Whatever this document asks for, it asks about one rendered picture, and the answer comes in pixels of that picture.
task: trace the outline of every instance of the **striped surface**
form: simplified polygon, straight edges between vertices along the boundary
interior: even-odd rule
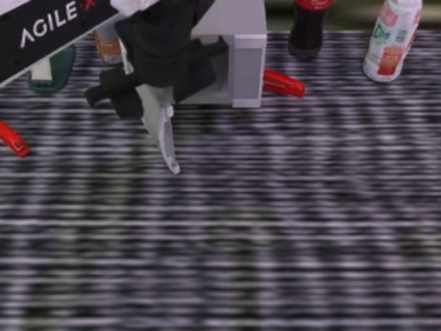
[[[439,330],[441,33],[387,86],[367,37],[300,65],[272,34],[267,67],[307,96],[177,110],[178,176],[139,123],[88,109],[91,38],[63,92],[0,91],[33,151],[0,149],[0,330]]]

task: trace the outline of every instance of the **red bottle label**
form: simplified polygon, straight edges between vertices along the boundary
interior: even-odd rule
[[[306,10],[324,10],[332,5],[332,0],[296,0]]]

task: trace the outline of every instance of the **bottle bottom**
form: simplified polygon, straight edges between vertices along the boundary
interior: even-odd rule
[[[365,57],[365,61],[363,63],[363,72],[365,73],[366,77],[371,79],[372,81],[376,81],[378,83],[390,83],[391,81],[396,80],[402,71],[402,64],[401,63],[397,68],[394,74],[391,75],[382,75],[378,74],[378,66],[373,63],[372,61],[368,60],[367,57]]]
[[[310,61],[314,60],[321,48],[315,48],[312,50],[301,50],[296,48],[290,41],[288,41],[288,51],[289,53],[295,57],[299,61]]]

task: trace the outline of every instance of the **striped tablecloth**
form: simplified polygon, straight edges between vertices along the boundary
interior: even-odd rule
[[[0,331],[441,330],[441,32],[386,86],[365,32],[303,64],[286,38],[267,67],[306,97],[178,109],[178,176],[140,123],[87,107],[91,38],[57,95],[0,90],[33,151],[0,149]]]

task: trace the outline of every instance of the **agile x logo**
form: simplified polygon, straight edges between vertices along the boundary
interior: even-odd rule
[[[96,6],[96,0],[72,0],[62,9],[56,9],[37,19],[31,29],[24,28],[21,33],[20,48],[25,48],[28,43],[33,43],[46,34],[64,26],[67,22],[78,18],[78,7],[88,12]]]

